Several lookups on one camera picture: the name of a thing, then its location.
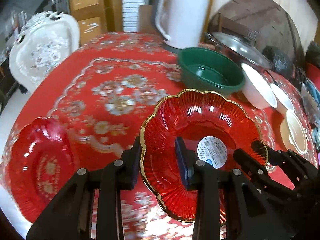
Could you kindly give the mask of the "red glass plate with sticker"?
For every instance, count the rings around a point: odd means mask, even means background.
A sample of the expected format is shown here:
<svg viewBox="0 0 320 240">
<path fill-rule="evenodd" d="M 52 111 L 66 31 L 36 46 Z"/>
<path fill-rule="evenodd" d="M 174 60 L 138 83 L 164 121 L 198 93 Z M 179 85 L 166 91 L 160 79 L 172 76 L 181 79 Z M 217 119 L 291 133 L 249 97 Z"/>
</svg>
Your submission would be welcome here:
<svg viewBox="0 0 320 240">
<path fill-rule="evenodd" d="M 181 181 L 175 154 L 178 137 L 197 159 L 223 171 L 238 167 L 233 153 L 239 148 L 262 167 L 268 162 L 258 125 L 238 103 L 195 89 L 161 99 L 140 129 L 140 170 L 163 211 L 180 222 L 194 221 L 197 193 L 186 190 Z"/>
</svg>

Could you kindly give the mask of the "small white foam bowl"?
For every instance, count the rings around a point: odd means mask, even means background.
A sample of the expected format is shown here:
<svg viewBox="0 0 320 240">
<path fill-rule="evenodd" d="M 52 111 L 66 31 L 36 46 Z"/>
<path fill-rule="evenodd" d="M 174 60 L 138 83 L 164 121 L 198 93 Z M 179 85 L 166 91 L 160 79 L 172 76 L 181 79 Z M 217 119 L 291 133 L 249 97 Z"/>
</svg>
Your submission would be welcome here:
<svg viewBox="0 0 320 240">
<path fill-rule="evenodd" d="M 294 112 L 294 105 L 291 102 L 290 98 L 287 96 L 287 94 L 279 88 L 277 85 L 271 83 L 269 86 L 272 89 L 272 92 L 276 96 L 277 100 L 277 107 L 276 110 L 281 113 L 282 115 L 285 115 L 287 111 Z"/>
</svg>

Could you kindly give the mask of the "large white foam bowl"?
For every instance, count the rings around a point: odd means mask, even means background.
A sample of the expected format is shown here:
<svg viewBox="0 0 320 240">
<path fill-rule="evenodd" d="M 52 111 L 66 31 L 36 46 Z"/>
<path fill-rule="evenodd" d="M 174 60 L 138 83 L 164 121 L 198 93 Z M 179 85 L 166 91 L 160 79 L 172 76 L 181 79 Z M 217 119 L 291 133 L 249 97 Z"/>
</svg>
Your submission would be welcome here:
<svg viewBox="0 0 320 240">
<path fill-rule="evenodd" d="M 276 96 L 267 81 L 248 64 L 241 64 L 245 77 L 242 93 L 246 99 L 257 109 L 267 107 L 277 108 Z"/>
</svg>

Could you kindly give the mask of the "dark green plastic bowl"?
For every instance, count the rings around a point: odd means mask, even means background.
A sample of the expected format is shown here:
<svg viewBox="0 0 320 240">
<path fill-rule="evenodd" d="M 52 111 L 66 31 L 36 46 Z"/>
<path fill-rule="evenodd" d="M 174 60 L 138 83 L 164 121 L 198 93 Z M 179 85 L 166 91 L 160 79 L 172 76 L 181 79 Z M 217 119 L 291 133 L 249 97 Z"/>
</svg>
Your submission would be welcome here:
<svg viewBox="0 0 320 240">
<path fill-rule="evenodd" d="M 228 57 L 206 48 L 190 47 L 177 54 L 181 81 L 187 88 L 212 90 L 224 96 L 238 92 L 245 84 L 242 69 Z"/>
</svg>

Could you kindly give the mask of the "red glass plate plain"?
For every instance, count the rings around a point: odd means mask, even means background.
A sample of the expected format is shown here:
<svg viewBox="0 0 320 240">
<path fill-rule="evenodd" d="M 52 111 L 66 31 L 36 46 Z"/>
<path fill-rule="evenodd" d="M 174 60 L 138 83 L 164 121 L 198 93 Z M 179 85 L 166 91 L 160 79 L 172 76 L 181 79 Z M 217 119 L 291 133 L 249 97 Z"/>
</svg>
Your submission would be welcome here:
<svg viewBox="0 0 320 240">
<path fill-rule="evenodd" d="M 22 128 L 11 149 L 8 175 L 23 217 L 35 222 L 75 168 L 67 130 L 59 122 L 36 118 Z"/>
</svg>

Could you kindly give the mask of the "red plastic basin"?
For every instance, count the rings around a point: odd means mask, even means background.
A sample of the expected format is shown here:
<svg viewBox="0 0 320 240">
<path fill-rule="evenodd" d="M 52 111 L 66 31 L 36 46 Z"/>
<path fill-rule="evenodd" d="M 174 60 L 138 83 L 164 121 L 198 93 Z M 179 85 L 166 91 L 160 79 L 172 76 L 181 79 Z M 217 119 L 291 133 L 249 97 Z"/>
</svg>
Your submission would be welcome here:
<svg viewBox="0 0 320 240">
<path fill-rule="evenodd" d="M 320 88 L 320 70 L 310 63 L 304 65 L 306 77 L 319 89 Z"/>
</svg>

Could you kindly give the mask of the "black plastic bag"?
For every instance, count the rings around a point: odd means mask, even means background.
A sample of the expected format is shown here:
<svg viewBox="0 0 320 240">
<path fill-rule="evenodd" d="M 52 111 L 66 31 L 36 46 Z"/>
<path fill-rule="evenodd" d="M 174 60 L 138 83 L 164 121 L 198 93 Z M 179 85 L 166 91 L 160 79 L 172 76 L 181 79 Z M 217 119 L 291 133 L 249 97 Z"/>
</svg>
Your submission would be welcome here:
<svg viewBox="0 0 320 240">
<path fill-rule="evenodd" d="M 272 70 L 289 80 L 294 74 L 294 67 L 289 57 L 279 48 L 266 46 L 262 54 L 272 64 Z"/>
</svg>

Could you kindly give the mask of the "steel pot with glass lid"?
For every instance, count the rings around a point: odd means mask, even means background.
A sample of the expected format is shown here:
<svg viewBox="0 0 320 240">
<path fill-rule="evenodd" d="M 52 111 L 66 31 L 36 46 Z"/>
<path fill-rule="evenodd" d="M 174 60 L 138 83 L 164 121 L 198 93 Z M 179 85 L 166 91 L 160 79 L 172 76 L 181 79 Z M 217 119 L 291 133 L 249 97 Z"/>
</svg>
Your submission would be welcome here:
<svg viewBox="0 0 320 240">
<path fill-rule="evenodd" d="M 258 72 L 272 69 L 270 61 L 259 50 L 240 38 L 222 32 L 204 33 L 204 35 L 206 43 L 213 45 L 215 51 L 225 55 L 237 65 L 245 63 Z"/>
</svg>

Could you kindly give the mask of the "red embroidered tablecloth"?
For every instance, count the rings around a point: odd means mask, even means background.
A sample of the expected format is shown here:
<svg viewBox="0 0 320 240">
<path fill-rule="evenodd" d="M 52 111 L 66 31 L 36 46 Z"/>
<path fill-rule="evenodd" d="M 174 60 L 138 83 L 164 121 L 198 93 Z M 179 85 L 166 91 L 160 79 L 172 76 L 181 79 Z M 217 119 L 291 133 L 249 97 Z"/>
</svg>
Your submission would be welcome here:
<svg viewBox="0 0 320 240">
<path fill-rule="evenodd" d="M 24 239 L 32 222 L 21 214 L 11 193 L 8 166 L 22 128 L 36 118 L 55 118 L 71 132 L 76 169 L 103 168 L 139 135 L 156 103 L 184 89 L 176 55 L 152 34 L 108 33 L 94 38 L 58 65 L 13 117 L 1 163 L 1 209 Z M 258 110 L 241 92 L 230 97 L 260 128 L 263 140 L 285 150 L 274 108 Z M 193 224 L 167 216 L 139 177 L 134 191 L 121 194 L 126 239 L 191 239 Z"/>
</svg>

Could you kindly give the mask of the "round wooden tabletop leaning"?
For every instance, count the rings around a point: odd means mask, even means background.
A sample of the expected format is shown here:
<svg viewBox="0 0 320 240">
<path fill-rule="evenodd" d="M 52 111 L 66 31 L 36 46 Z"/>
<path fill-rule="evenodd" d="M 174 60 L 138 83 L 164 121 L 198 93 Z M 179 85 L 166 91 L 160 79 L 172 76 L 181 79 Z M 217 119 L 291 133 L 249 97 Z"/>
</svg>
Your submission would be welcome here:
<svg viewBox="0 0 320 240">
<path fill-rule="evenodd" d="M 296 25 L 272 0 L 230 0 L 210 17 L 207 31 L 243 38 L 259 51 L 267 46 L 277 47 L 296 66 L 305 59 Z"/>
</svg>

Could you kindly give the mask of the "white electric kettle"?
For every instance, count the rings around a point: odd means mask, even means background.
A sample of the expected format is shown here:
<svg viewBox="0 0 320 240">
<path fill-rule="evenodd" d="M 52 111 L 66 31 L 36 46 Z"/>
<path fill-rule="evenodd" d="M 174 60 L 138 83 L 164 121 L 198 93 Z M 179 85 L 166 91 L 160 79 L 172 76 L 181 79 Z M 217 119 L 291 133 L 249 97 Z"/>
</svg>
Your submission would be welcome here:
<svg viewBox="0 0 320 240">
<path fill-rule="evenodd" d="M 196 47 L 202 36 L 210 0 L 155 0 L 151 23 L 173 53 Z"/>
</svg>

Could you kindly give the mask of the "white ornate chair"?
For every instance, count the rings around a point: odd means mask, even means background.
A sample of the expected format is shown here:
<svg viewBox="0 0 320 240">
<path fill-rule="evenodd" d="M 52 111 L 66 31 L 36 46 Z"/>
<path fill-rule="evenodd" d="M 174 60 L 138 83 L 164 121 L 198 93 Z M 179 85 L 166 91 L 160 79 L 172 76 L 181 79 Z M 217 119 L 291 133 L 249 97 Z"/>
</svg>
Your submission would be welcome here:
<svg viewBox="0 0 320 240">
<path fill-rule="evenodd" d="M 78 22 L 63 12 L 40 12 L 22 27 L 9 55 L 15 80 L 33 93 L 80 44 Z"/>
</svg>

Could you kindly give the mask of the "cardboard box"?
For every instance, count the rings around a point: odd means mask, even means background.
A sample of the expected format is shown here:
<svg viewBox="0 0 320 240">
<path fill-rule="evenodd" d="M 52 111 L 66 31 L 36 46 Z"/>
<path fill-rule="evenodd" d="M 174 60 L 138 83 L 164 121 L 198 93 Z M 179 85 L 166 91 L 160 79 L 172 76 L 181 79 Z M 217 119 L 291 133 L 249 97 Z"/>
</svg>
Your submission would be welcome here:
<svg viewBox="0 0 320 240">
<path fill-rule="evenodd" d="M 71 15 L 80 29 L 80 44 L 84 45 L 107 32 L 105 0 L 69 0 Z"/>
</svg>

